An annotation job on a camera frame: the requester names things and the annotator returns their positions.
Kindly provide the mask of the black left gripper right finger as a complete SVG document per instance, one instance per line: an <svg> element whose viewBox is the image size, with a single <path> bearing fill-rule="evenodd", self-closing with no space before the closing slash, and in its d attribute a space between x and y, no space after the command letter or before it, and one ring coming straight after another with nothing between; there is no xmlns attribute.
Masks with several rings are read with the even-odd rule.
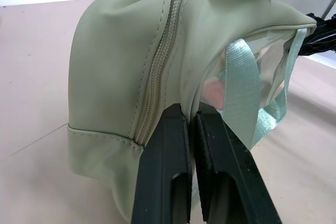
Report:
<svg viewBox="0 0 336 224"><path fill-rule="evenodd" d="M246 146L211 105L192 123L197 183L206 223L281 223Z"/></svg>

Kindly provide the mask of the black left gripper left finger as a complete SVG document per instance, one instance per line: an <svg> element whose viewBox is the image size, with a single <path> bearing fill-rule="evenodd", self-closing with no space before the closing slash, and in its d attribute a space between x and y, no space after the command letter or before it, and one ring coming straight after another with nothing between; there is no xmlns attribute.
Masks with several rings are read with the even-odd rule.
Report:
<svg viewBox="0 0 336 224"><path fill-rule="evenodd" d="M192 164L181 107L165 109L140 157L132 224L186 224L191 218Z"/></svg>

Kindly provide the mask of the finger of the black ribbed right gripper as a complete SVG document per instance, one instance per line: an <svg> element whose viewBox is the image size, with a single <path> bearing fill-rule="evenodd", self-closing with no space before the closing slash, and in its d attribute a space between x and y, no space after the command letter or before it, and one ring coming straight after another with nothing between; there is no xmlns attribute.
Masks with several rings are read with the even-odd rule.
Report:
<svg viewBox="0 0 336 224"><path fill-rule="evenodd" d="M298 56L311 56L327 51L335 52L335 14L330 19L323 19L314 13L306 16L316 21L316 29L301 43Z"/></svg>

